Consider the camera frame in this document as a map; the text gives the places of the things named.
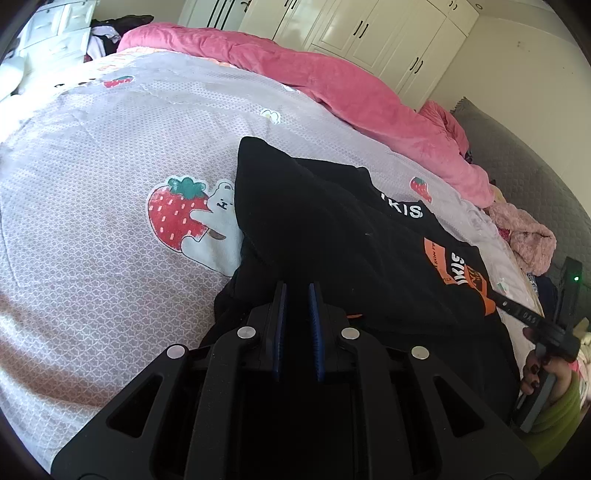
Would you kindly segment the right hand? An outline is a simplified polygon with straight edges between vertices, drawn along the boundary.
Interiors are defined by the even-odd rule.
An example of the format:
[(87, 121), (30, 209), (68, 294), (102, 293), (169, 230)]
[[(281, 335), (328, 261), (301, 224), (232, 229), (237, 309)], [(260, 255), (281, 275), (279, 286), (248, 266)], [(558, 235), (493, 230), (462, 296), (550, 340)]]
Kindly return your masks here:
[(549, 394), (546, 407), (550, 407), (558, 402), (568, 391), (571, 380), (572, 370), (569, 363), (561, 357), (545, 356), (540, 358), (532, 350), (523, 367), (523, 377), (521, 381), (521, 392), (525, 395), (532, 395), (541, 383), (540, 375), (544, 371), (548, 375), (556, 376), (555, 384)]

